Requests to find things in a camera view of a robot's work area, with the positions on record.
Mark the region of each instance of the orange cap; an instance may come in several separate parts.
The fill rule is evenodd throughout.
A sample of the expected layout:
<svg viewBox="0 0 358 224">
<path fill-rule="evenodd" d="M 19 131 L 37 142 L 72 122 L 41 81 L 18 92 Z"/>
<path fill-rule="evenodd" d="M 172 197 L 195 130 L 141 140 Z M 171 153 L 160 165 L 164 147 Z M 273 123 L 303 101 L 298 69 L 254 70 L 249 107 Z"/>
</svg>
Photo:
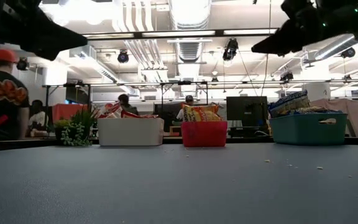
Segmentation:
<svg viewBox="0 0 358 224">
<path fill-rule="evenodd" d="M 0 49 L 0 60 L 5 62 L 17 63 L 16 54 L 11 50 Z"/>
</svg>

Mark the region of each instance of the teal plastic bin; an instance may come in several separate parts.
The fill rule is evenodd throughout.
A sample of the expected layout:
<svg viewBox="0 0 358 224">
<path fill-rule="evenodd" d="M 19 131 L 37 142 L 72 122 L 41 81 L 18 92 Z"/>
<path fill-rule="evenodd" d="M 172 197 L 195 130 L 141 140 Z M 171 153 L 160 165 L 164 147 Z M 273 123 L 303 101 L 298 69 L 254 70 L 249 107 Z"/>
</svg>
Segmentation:
<svg viewBox="0 0 358 224">
<path fill-rule="evenodd" d="M 335 123 L 324 123 L 327 119 Z M 270 119 L 273 140 L 281 144 L 326 146 L 344 144 L 347 114 L 295 114 Z"/>
</svg>

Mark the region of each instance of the desk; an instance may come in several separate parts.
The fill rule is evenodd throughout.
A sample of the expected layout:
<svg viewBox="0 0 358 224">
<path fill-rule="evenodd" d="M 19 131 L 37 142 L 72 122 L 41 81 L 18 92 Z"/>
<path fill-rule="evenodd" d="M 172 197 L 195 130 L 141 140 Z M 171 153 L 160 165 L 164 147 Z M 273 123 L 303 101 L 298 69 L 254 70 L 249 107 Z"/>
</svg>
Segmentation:
<svg viewBox="0 0 358 224">
<path fill-rule="evenodd" d="M 0 151 L 0 223 L 355 224 L 358 146 Z"/>
</svg>

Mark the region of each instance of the baseball cap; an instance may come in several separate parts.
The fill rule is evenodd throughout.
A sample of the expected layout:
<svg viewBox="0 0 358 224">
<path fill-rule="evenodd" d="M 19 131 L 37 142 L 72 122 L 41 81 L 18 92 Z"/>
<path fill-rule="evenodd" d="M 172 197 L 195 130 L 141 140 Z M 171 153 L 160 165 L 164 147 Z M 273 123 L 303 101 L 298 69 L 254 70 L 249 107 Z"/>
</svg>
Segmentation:
<svg viewBox="0 0 358 224">
<path fill-rule="evenodd" d="M 5 62 L 17 63 L 16 54 L 11 50 L 0 49 L 0 60 Z"/>
<path fill-rule="evenodd" d="M 194 100 L 193 96 L 190 95 L 186 96 L 186 102 L 193 101 L 193 100 Z"/>
</svg>

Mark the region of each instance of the white plastic bin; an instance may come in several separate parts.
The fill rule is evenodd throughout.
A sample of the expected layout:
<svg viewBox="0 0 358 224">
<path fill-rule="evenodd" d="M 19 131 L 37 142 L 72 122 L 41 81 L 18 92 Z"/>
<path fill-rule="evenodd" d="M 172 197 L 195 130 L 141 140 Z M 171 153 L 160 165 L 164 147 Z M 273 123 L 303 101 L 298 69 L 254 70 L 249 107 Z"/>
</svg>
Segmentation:
<svg viewBox="0 0 358 224">
<path fill-rule="evenodd" d="M 163 139 L 161 118 L 98 119 L 100 146 L 159 146 Z"/>
</svg>

